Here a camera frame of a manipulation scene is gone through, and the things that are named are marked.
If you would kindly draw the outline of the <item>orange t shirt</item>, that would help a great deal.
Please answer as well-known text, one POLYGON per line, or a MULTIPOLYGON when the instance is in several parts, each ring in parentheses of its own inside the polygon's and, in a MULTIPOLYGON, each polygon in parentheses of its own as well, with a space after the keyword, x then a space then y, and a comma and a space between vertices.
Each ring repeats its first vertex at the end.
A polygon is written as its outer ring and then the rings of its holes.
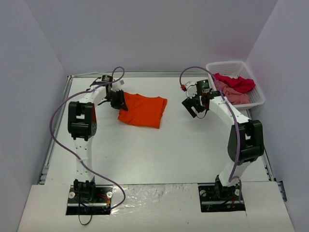
POLYGON ((160 128, 161 118, 168 103, 166 98, 151 98, 125 92, 124 99, 127 110, 119 110, 119 121, 137 127, 160 128))

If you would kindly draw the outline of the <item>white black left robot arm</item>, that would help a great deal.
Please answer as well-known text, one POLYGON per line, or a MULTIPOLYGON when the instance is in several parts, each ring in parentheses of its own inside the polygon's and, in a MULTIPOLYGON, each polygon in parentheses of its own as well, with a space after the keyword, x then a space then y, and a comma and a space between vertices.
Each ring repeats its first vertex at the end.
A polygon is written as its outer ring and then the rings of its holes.
POLYGON ((78 101, 71 101, 68 106, 68 132, 73 138, 76 158, 76 176, 73 182, 76 196, 86 202, 96 199, 97 188, 92 168, 92 142, 97 132, 96 107, 106 101, 111 107, 128 110, 122 81, 110 75, 96 79, 88 92, 78 101))

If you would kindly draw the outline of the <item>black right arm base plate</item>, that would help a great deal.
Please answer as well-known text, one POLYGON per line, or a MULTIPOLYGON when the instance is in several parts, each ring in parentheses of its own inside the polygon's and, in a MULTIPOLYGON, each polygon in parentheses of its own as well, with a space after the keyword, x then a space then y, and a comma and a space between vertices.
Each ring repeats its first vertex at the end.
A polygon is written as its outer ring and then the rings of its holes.
POLYGON ((227 188, 222 195, 218 194, 214 183, 198 185, 200 210, 202 213, 224 213, 245 211, 243 196, 239 185, 227 188))

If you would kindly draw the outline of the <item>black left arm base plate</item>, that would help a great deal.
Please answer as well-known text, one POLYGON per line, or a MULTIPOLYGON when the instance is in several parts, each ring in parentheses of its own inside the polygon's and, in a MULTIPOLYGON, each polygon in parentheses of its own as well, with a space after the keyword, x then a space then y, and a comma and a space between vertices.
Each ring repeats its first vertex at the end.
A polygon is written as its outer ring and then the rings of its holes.
POLYGON ((78 190, 74 190, 70 186, 67 199, 67 216, 91 216, 91 215, 109 215, 111 213, 112 203, 112 187, 96 186, 93 196, 86 194, 78 194, 78 190))

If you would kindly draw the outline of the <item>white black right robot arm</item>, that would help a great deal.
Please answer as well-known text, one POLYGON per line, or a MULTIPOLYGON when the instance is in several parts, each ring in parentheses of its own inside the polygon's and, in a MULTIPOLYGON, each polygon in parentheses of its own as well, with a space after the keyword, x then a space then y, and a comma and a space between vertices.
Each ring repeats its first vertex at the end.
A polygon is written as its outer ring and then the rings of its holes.
POLYGON ((208 80, 181 85, 186 99, 182 105, 195 118, 199 113, 212 112, 229 128, 227 153, 229 161, 215 179, 214 194, 224 200, 240 185, 247 167, 264 153, 263 126, 236 109, 220 91, 210 88, 208 80))

